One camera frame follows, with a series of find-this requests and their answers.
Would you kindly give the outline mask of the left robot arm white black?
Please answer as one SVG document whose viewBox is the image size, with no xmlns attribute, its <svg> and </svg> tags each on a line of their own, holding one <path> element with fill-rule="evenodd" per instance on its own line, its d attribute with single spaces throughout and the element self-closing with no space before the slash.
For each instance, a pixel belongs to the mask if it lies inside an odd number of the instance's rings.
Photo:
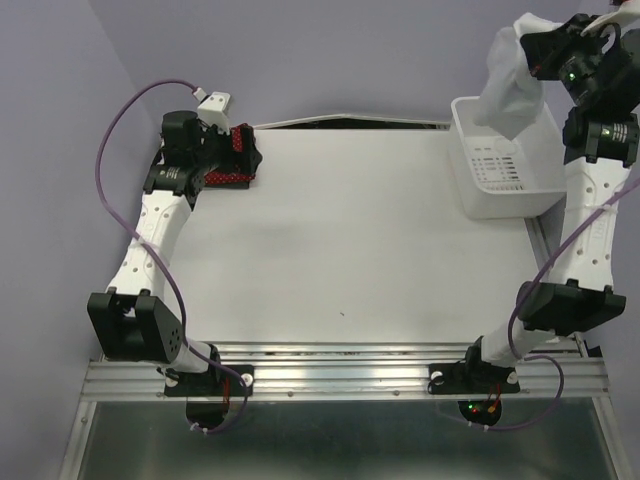
<svg viewBox="0 0 640 480">
<path fill-rule="evenodd" d="M 248 124 L 222 133 L 193 111 L 164 115 L 131 242 L 106 290 L 87 303 L 107 359 L 154 364 L 177 380 L 187 377 L 202 394 L 221 386 L 217 348 L 187 338 L 186 308 L 173 312 L 164 290 L 174 284 L 167 277 L 170 261 L 199 194 L 207 187 L 248 187 L 261 161 Z"/>
</svg>

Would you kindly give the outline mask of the dark grey dotted skirt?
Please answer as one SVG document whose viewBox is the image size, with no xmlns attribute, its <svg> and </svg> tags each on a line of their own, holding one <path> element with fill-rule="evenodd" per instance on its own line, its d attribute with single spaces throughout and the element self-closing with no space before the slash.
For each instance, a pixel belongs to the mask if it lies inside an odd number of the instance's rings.
<svg viewBox="0 0 640 480">
<path fill-rule="evenodd" d="M 254 179 L 254 176 L 225 175 L 212 172 L 205 176 L 205 187 L 207 189 L 246 190 L 250 188 Z"/>
</svg>

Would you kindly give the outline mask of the red dotted skirt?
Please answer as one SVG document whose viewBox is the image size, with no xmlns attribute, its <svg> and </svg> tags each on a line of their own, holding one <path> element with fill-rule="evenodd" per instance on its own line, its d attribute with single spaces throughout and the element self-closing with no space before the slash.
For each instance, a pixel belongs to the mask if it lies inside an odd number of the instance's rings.
<svg viewBox="0 0 640 480">
<path fill-rule="evenodd" d="M 222 153 L 218 165 L 204 176 L 208 189 L 246 190 L 256 178 L 263 155 L 257 148 L 255 131 L 247 123 L 232 127 L 220 138 Z"/>
</svg>

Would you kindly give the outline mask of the white garment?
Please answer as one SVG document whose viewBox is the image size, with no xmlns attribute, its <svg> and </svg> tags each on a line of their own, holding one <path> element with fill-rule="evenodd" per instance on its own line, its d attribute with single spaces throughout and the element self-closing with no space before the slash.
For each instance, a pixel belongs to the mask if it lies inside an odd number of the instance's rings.
<svg viewBox="0 0 640 480">
<path fill-rule="evenodd" d="M 512 140 L 535 123 L 544 105 L 544 87 L 531 76 L 520 40 L 525 34 L 547 33 L 559 26 L 526 13 L 496 33 L 486 60 L 488 80 L 478 99 L 476 125 Z"/>
</svg>

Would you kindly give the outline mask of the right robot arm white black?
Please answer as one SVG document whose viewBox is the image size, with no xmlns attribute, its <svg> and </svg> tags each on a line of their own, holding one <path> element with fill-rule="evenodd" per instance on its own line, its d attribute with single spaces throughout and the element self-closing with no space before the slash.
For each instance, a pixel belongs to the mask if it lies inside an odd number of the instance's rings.
<svg viewBox="0 0 640 480">
<path fill-rule="evenodd" d="M 463 384 L 482 390 L 508 378 L 527 353 L 620 316 L 611 253 L 620 199 L 639 149 L 639 10 L 625 2 L 605 15 L 563 23 L 524 14 L 501 29 L 487 59 L 478 125 L 507 139 L 531 127 L 547 82 L 572 99 L 562 131 L 566 206 L 561 243 L 524 283 L 508 323 L 480 337 L 460 366 Z"/>
</svg>

